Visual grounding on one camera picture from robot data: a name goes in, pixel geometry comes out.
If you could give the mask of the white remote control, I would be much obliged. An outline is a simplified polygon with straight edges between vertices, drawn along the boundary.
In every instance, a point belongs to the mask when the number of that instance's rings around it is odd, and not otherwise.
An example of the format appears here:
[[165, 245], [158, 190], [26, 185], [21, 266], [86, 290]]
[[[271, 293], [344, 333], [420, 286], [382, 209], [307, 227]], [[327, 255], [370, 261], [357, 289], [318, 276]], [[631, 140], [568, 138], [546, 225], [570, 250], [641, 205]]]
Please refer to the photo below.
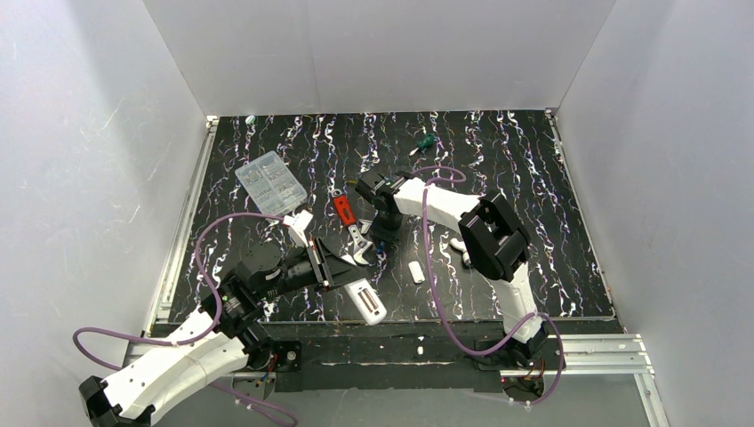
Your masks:
[[368, 326], [378, 325], [385, 319], [387, 310], [367, 280], [360, 279], [343, 288]]

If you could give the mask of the white battery cover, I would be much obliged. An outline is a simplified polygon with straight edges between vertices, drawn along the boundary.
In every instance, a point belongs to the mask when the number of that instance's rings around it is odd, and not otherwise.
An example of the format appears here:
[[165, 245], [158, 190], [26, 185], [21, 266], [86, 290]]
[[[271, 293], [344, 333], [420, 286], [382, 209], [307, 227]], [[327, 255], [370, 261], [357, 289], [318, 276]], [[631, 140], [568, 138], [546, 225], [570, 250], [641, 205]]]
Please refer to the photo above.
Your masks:
[[408, 269], [415, 285], [420, 285], [425, 281], [425, 276], [419, 262], [412, 261], [408, 263]]

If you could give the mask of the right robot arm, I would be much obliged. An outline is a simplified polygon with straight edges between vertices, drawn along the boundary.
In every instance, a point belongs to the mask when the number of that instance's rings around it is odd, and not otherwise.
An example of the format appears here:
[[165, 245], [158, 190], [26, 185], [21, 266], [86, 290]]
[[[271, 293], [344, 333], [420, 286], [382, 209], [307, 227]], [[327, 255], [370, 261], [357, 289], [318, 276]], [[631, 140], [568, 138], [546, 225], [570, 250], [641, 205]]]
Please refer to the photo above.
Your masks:
[[423, 181], [407, 172], [395, 176], [363, 173], [356, 191], [376, 210], [372, 235], [379, 240], [397, 238], [407, 216], [421, 219], [424, 238], [429, 237], [430, 222], [459, 233], [472, 268], [493, 284], [504, 336], [497, 343], [485, 341], [480, 350], [471, 349], [454, 334], [443, 307], [438, 306], [441, 325], [453, 344], [471, 357], [526, 366], [541, 356], [548, 338], [529, 285], [531, 237], [501, 193], [461, 194], [437, 187], [440, 180]]

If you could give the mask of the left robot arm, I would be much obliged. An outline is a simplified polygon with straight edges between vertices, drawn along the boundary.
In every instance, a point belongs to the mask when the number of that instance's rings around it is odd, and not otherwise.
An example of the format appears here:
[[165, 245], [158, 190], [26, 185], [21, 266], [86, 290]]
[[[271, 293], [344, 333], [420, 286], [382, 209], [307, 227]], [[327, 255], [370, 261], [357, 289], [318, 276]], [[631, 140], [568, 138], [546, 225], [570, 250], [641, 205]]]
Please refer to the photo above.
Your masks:
[[333, 253], [321, 239], [287, 256], [259, 244], [168, 337], [114, 374], [91, 376], [79, 385], [90, 423], [152, 426], [187, 397], [239, 369], [299, 370], [301, 343], [274, 340], [261, 318], [266, 299], [306, 287], [344, 289], [369, 326], [385, 318], [384, 304], [356, 262]]

